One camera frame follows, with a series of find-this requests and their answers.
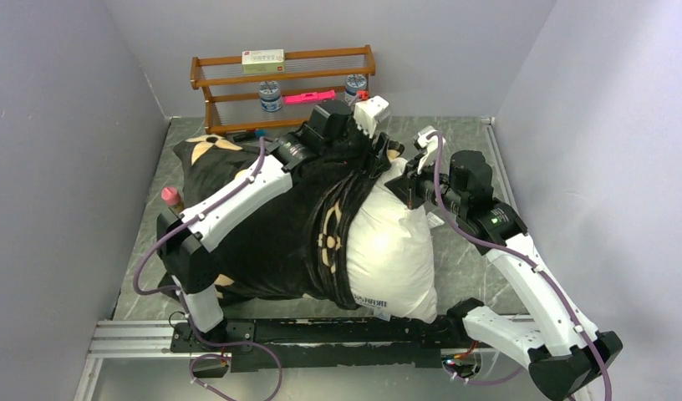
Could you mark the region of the white pillow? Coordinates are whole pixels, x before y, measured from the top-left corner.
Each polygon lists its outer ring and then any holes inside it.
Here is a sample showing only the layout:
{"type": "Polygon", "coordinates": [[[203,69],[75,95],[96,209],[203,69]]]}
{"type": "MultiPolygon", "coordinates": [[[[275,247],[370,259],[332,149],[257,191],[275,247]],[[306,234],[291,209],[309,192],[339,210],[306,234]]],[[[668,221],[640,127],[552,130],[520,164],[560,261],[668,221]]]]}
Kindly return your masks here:
{"type": "Polygon", "coordinates": [[[391,162],[353,218],[346,271],[355,302],[377,317],[433,322],[437,317],[435,263],[424,207],[411,210],[386,187],[407,160],[391,162]]]}

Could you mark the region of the black floral pillowcase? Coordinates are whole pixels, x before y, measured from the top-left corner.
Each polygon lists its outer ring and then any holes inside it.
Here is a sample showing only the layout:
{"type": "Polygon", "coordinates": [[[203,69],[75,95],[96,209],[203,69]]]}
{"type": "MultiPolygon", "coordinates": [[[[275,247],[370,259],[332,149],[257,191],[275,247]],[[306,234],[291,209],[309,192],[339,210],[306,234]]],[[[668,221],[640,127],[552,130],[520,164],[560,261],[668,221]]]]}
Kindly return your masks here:
{"type": "Polygon", "coordinates": [[[353,219],[380,178],[372,175],[374,149],[359,136],[328,144],[303,164],[290,191],[270,200],[236,226],[196,266],[211,266],[222,307],[258,298],[311,297],[343,310],[359,308],[349,277],[353,219]]]}

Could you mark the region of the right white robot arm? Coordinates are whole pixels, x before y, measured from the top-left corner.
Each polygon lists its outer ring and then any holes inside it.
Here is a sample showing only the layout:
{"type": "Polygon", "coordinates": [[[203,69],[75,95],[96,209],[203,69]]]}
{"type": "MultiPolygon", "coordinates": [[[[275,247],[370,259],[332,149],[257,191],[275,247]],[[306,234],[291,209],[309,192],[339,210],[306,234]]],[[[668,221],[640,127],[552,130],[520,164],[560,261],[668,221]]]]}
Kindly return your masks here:
{"type": "Polygon", "coordinates": [[[530,330],[469,298],[447,312],[446,336],[464,347],[475,340],[525,368],[551,400],[574,400],[596,378],[612,398],[607,368],[623,350],[615,332],[605,332],[564,292],[542,260],[526,224],[493,195],[492,168],[475,150],[455,152],[448,173],[440,162],[417,155],[388,189],[409,208],[430,202],[507,279],[536,324],[530,330]]]}

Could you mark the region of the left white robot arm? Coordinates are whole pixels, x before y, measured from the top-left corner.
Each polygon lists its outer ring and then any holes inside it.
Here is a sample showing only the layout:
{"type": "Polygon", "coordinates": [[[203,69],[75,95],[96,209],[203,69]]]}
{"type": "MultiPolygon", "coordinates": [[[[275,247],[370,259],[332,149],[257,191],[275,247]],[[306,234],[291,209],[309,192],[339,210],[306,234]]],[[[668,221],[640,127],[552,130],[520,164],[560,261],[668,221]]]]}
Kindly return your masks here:
{"type": "Polygon", "coordinates": [[[355,308],[346,274],[351,220],[388,164],[380,97],[317,104],[297,129],[232,148],[216,189],[186,191],[158,218],[155,251],[205,351],[226,339],[225,302],[311,297],[355,308]]]}

